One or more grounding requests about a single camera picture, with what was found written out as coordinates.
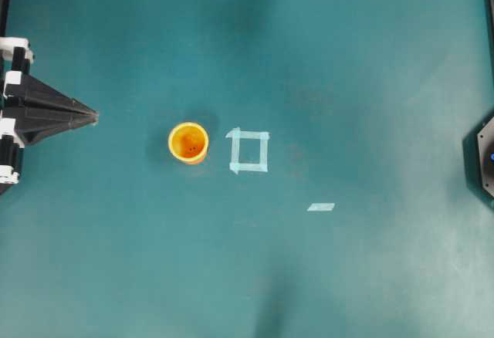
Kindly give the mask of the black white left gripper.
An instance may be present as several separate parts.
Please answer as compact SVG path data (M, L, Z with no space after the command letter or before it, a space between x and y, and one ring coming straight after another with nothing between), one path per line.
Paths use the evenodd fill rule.
M95 110L28 75L27 52L12 48L11 70L1 79L1 194L19 182L26 145L99 120Z

